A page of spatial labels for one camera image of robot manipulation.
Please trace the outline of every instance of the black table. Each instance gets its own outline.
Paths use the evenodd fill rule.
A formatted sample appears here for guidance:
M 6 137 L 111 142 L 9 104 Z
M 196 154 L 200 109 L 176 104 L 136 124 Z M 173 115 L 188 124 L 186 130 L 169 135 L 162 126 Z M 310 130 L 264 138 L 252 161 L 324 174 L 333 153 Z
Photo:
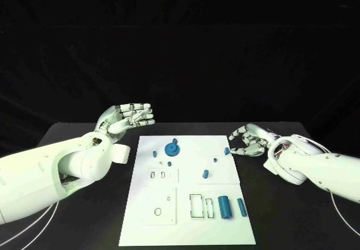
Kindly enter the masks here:
M 104 179 L 59 202 L 52 222 L 32 249 L 120 249 L 118 240 L 127 207 L 130 183 L 141 135 L 229 135 L 245 123 L 157 123 L 131 129 L 121 144 L 131 147 L 127 165 L 113 164 Z M 308 136 L 297 122 L 258 123 L 281 135 Z M 94 123 L 56 123 L 39 145 L 68 140 L 94 130 Z M 231 147 L 242 147 L 241 139 Z M 123 247 L 121 249 L 359 249 L 360 238 L 350 231 L 333 208 L 330 194 L 307 180 L 285 182 L 262 164 L 267 156 L 235 156 L 257 245 Z M 360 230 L 359 204 L 336 197 L 344 218 Z M 18 234 L 42 212 L 0 226 L 0 242 Z M 2 249 L 22 249 L 38 235 L 51 212 L 28 232 Z

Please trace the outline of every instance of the white board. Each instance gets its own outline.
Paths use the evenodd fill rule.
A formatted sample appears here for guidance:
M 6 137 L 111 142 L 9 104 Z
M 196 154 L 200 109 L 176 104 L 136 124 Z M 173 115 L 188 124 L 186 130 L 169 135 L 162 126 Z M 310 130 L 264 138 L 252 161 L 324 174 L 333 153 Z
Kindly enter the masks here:
M 180 153 L 170 157 L 164 148 L 173 138 Z M 226 136 L 140 137 L 120 246 L 257 243 L 249 217 L 242 217 L 238 205 L 238 198 L 244 199 L 241 181 L 234 157 L 225 155 L 226 147 Z M 195 196 L 192 203 L 190 194 L 200 194 L 202 202 Z M 231 219 L 221 216 L 218 197 L 222 195 L 229 197 Z M 206 199 L 212 199 L 211 216 Z M 198 215 L 203 210 L 203 218 L 192 218 L 192 206 Z

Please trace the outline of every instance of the robotic hand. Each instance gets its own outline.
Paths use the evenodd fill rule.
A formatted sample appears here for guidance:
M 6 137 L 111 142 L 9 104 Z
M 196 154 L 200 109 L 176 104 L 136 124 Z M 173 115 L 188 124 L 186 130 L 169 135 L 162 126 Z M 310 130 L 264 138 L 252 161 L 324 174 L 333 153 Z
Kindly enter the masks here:
M 326 191 L 360 203 L 360 159 L 333 154 L 317 142 L 300 135 L 280 136 L 249 123 L 229 136 L 242 134 L 247 148 L 232 148 L 234 154 L 260 156 L 268 149 L 265 168 L 290 183 L 307 178 Z
M 127 129 L 154 124 L 152 112 L 150 104 L 113 106 L 94 132 L 0 159 L 0 224 L 32 215 L 101 180 L 113 162 L 127 163 L 130 147 L 114 143 Z

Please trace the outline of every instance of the rectangular hole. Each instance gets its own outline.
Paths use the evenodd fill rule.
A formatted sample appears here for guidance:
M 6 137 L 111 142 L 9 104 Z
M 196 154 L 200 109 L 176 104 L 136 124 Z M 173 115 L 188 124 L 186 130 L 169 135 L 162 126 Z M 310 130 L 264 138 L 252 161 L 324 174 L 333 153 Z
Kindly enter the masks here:
M 203 197 L 200 194 L 190 194 L 190 216 L 192 218 L 203 218 Z
M 205 199 L 205 201 L 206 201 L 208 218 L 213 219 L 213 205 L 212 205 L 212 199 Z

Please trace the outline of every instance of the white robotic arm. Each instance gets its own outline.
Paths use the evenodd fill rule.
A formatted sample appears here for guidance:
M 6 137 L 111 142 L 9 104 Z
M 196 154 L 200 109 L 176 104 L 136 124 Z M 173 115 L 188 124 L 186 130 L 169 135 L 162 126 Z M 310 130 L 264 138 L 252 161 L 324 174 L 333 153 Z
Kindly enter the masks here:
M 127 163 L 130 147 L 114 143 L 127 129 L 154 124 L 152 112 L 150 104 L 113 106 L 94 132 L 0 159 L 0 224 L 32 215 L 101 180 L 113 162 Z
M 300 185 L 308 178 L 326 191 L 360 203 L 360 159 L 333 154 L 319 143 L 300 135 L 281 137 L 249 123 L 231 135 L 242 134 L 247 148 L 234 154 L 260 156 L 268 148 L 265 168 L 290 183 Z

